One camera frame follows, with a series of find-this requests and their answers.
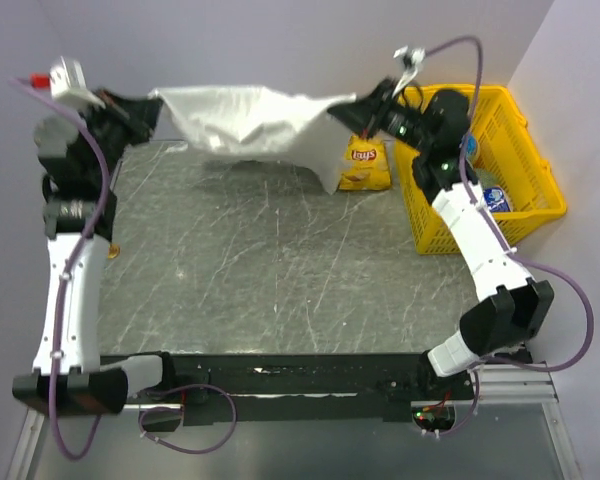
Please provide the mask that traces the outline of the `white t-shirt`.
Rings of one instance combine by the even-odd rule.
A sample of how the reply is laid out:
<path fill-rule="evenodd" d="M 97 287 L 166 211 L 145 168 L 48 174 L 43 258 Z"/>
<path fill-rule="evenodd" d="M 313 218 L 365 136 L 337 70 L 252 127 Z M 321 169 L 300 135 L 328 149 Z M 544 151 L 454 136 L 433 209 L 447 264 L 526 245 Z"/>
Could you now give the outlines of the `white t-shirt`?
<path fill-rule="evenodd" d="M 354 93 L 309 97 L 257 85 L 161 87 L 174 128 L 208 159 L 287 163 L 311 170 L 325 192 L 338 189 L 346 169 L 350 130 L 327 110 L 356 99 Z"/>

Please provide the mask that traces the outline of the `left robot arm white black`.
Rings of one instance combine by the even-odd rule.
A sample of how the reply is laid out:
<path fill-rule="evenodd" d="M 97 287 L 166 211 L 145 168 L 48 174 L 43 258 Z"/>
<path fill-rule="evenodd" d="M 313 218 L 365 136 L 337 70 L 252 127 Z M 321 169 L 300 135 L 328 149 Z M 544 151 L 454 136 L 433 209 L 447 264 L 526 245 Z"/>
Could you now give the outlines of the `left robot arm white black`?
<path fill-rule="evenodd" d="M 117 414 L 144 390 L 171 399 L 178 377 L 163 354 L 134 354 L 103 365 L 97 342 L 100 283 L 112 244 L 117 197 L 112 179 L 125 150 L 148 142 L 162 101 L 125 98 L 106 89 L 77 116 L 55 113 L 34 130 L 44 169 L 44 234 L 50 275 L 45 323 L 29 373 L 13 397 L 59 417 Z"/>

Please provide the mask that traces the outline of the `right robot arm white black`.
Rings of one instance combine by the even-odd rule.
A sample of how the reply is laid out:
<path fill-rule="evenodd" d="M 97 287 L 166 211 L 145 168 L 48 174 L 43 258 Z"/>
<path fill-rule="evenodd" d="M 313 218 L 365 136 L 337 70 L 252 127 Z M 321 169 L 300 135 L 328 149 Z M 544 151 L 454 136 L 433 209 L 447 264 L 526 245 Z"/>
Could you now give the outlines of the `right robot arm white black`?
<path fill-rule="evenodd" d="M 385 133 L 416 151 L 412 178 L 451 233 L 471 273 L 477 304 L 462 315 L 452 336 L 425 353 L 417 374 L 419 391 L 436 399 L 451 388 L 452 376 L 534 338 L 554 291 L 515 259 L 468 165 L 474 99 L 442 88 L 417 109 L 400 100 L 395 85 L 386 78 L 370 94 L 336 103 L 327 112 L 361 138 Z"/>

